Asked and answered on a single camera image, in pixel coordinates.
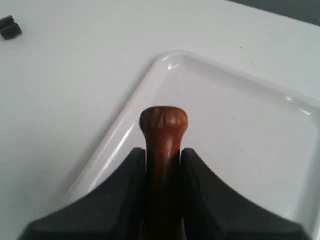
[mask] black object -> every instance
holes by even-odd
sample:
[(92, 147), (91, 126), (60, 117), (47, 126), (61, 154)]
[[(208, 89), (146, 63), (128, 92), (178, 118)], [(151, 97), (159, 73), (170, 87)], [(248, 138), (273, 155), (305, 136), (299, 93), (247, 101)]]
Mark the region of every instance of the black object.
[(12, 16), (0, 19), (0, 34), (5, 40), (14, 39), (22, 34), (21, 28)]
[(180, 180), (188, 240), (308, 240), (303, 228), (244, 198), (190, 148), (182, 151)]
[(119, 168), (80, 200), (30, 223), (20, 240), (136, 240), (142, 219), (145, 151), (134, 148)]
[(319, 0), (229, 0), (229, 1), (320, 26), (320, 1)]

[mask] wooden knob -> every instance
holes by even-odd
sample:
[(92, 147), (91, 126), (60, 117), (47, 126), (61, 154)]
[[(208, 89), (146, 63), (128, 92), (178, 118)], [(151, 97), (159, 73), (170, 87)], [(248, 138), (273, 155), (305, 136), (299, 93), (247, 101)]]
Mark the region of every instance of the wooden knob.
[(181, 140), (187, 127), (187, 114), (173, 106), (150, 107), (140, 116), (146, 141), (144, 225), (149, 240), (176, 240), (180, 234), (178, 167)]

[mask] white tray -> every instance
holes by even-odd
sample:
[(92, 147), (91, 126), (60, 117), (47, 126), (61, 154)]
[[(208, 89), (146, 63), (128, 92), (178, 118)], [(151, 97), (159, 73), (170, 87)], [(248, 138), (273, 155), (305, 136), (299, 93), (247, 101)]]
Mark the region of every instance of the white tray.
[(319, 239), (320, 105), (186, 51), (156, 60), (66, 201), (105, 180), (133, 147), (145, 148), (139, 116), (154, 105), (187, 112), (181, 149), (194, 148), (229, 186)]

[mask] brown wooden handle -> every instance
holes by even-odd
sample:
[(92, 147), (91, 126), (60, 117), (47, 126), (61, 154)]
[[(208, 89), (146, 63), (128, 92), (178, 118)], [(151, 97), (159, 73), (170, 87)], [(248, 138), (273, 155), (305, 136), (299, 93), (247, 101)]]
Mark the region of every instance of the brown wooden handle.
[(178, 167), (181, 140), (187, 127), (187, 114), (173, 106), (150, 107), (140, 116), (146, 141), (144, 225), (150, 240), (176, 240), (180, 232)]

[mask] dark gray background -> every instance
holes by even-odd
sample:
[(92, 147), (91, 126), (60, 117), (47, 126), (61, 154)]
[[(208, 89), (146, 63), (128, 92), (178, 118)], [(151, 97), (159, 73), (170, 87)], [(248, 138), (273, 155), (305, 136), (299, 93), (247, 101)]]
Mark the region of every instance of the dark gray background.
[(229, 0), (320, 26), (320, 0)]

